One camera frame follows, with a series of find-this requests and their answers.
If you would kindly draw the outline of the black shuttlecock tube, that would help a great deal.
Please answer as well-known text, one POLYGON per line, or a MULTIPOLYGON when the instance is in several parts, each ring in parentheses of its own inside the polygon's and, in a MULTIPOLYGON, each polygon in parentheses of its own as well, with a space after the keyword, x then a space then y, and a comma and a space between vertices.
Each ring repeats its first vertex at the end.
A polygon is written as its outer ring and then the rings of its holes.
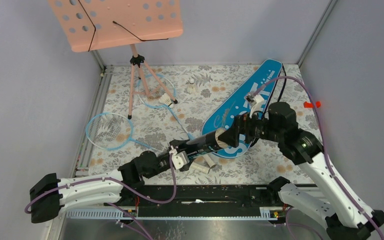
POLYGON ((186 141, 178 146, 181 152, 185 152, 189 158, 197 158, 202 155, 217 152, 227 148, 229 145, 221 140, 219 136, 226 131, 225 128, 218 128, 200 137, 186 141))

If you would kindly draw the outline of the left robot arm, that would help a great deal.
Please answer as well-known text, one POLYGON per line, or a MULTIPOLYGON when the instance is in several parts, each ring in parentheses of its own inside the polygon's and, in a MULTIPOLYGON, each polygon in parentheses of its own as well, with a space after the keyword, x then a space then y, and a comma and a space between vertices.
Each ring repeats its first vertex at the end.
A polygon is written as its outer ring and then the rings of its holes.
POLYGON ((30 202, 24 212, 30 215, 33 224, 38 224, 76 207, 117 202, 128 206, 134 202, 135 196, 151 203, 169 203, 177 194, 176 183, 171 197, 166 199, 151 198, 139 192, 139 188, 145 184, 145 179, 189 166, 193 160, 190 157, 191 143, 191 140, 173 140, 160 154, 143 151, 117 169, 97 175, 58 178, 56 173, 49 173, 30 189, 30 202))

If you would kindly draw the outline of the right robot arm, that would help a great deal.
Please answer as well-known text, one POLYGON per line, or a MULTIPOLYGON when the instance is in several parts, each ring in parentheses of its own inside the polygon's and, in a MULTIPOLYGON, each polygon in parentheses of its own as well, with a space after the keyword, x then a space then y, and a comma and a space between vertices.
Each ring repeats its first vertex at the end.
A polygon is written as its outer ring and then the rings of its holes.
POLYGON ((317 221, 332 240, 366 240, 384 224, 384 212, 367 205, 334 168, 327 148, 312 133, 299 128, 296 112, 286 102, 268 107, 268 118, 259 118, 256 111, 264 103, 260 91, 246 96, 250 112, 237 115, 231 127, 217 139, 230 146, 239 145, 240 135, 247 143, 254 139, 276 142, 279 151, 298 166, 316 184, 325 197, 321 201, 279 177, 274 188, 267 191, 273 206, 282 203, 317 221))

